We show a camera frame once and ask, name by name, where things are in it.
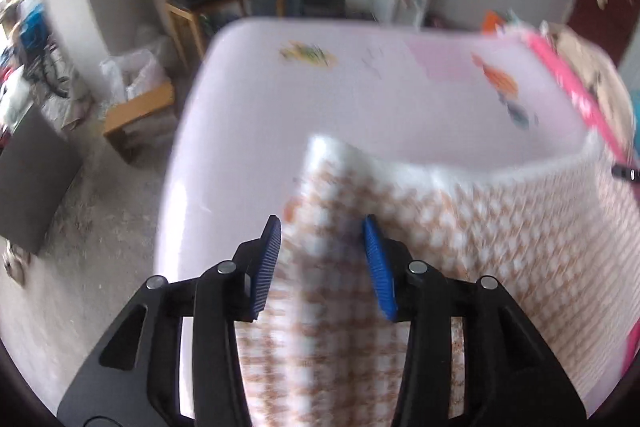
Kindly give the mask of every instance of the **silver screw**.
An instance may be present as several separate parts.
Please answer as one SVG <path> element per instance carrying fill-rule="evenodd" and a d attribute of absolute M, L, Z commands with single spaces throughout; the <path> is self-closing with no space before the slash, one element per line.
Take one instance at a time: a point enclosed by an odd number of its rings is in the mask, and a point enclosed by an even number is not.
<path fill-rule="evenodd" d="M 228 273 L 233 273 L 236 271 L 236 263 L 233 261 L 223 261 L 218 264 L 218 273 L 222 275 L 226 275 Z"/>
<path fill-rule="evenodd" d="M 411 273 L 425 273 L 428 269 L 429 266 L 427 266 L 427 263 L 425 263 L 425 261 L 411 261 L 409 263 L 409 271 Z"/>
<path fill-rule="evenodd" d="M 168 282 L 169 281 L 165 279 L 165 277 L 162 277 L 161 275 L 152 275 L 151 277 L 149 277 L 149 279 L 146 280 L 146 287 L 149 288 L 150 290 L 157 290 L 158 288 L 161 288 Z"/>
<path fill-rule="evenodd" d="M 495 277 L 491 277 L 490 275 L 485 275 L 480 280 L 480 285 L 485 290 L 495 290 L 498 287 L 498 281 Z"/>

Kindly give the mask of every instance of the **concrete floor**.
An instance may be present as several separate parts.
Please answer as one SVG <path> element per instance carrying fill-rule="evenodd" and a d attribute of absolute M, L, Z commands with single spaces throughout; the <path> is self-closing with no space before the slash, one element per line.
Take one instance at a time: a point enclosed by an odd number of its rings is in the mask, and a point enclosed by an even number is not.
<path fill-rule="evenodd" d="M 102 332 L 152 274 L 171 138 L 126 165 L 89 120 L 70 134 L 84 165 L 21 288 L 0 270 L 0 337 L 55 413 Z"/>

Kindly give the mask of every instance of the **wooden bench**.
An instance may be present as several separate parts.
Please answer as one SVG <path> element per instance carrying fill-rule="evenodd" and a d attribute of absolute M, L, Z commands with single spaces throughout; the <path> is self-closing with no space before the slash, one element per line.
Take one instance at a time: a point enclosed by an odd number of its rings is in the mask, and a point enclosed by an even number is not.
<path fill-rule="evenodd" d="M 129 102 L 110 107 L 104 120 L 102 135 L 127 163 L 133 159 L 134 150 L 127 147 L 124 127 L 170 108 L 175 102 L 174 86 L 165 82 Z"/>

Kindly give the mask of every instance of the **checkered cloth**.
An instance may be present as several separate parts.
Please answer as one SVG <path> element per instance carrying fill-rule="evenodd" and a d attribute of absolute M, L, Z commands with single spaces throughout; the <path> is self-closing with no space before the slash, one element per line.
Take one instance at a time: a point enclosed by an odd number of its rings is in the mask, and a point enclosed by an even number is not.
<path fill-rule="evenodd" d="M 495 275 L 581 397 L 640 314 L 640 214 L 597 134 L 574 156 L 490 175 L 375 160 L 312 141 L 287 212 L 267 308 L 239 325 L 255 426 L 388 427 L 408 324 L 378 309 L 366 214 L 447 277 Z M 450 415 L 462 413 L 462 324 L 452 322 Z"/>

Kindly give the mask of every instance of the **bicycle wheel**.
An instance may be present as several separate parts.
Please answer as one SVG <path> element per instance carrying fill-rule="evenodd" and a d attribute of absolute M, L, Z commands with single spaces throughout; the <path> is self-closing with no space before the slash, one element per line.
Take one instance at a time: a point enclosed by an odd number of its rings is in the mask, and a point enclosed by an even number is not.
<path fill-rule="evenodd" d="M 48 46 L 44 48 L 40 56 L 40 67 L 42 68 L 42 79 L 51 92 L 60 98 L 69 98 L 71 80 L 68 76 L 58 76 L 56 63 L 51 57 Z"/>

